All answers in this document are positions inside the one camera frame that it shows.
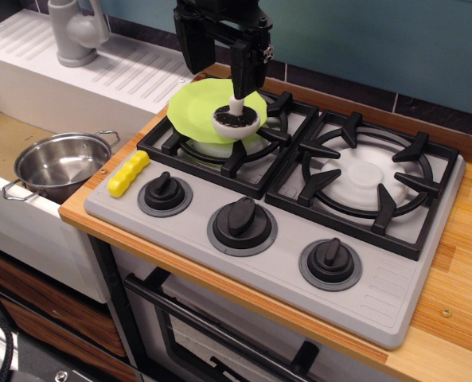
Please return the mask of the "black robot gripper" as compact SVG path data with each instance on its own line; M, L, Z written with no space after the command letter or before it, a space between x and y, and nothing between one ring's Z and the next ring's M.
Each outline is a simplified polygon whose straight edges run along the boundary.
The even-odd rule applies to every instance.
M273 58L272 20L257 1L178 1L177 38L193 74L216 61L215 44L230 48L233 94L243 99L264 85Z

